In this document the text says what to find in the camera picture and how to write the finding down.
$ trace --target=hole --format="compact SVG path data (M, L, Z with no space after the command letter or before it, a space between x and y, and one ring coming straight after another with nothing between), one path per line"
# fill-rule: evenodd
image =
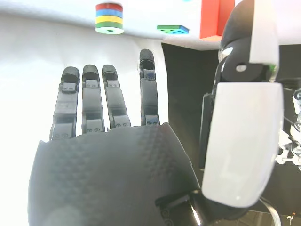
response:
M237 66L236 66L236 71L237 72L244 72L246 70L246 65L245 63L239 63Z

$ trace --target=white surface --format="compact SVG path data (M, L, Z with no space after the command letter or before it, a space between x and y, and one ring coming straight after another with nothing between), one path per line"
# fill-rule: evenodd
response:
M94 29L95 5L103 0L0 0L0 13L76 24ZM117 0L124 7L126 34L199 50L218 49L218 42L199 40L201 0ZM279 44L301 44L301 1L272 0ZM180 24L189 35L164 35L157 25Z
M132 126L140 125L140 50L155 58L160 121L168 121L167 74L160 40L108 36L93 29L0 16L1 225L26 226L27 187L39 140L48 140L62 72L86 64L116 67ZM105 92L103 112L109 127ZM78 105L77 135L81 131Z
M219 83L202 184L204 196L232 207L255 204L275 164L282 124L281 84Z
M279 66L277 37L272 0L255 0L249 62Z

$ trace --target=red block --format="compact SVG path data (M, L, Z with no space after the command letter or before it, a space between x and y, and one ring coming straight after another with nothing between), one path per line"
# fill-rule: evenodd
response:
M235 0L202 0L200 39L219 41Z

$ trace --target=multicolored stacked rings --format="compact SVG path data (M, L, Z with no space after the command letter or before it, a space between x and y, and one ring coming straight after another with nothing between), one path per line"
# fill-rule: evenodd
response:
M96 5L95 30L103 34L122 34L123 8L116 3Z

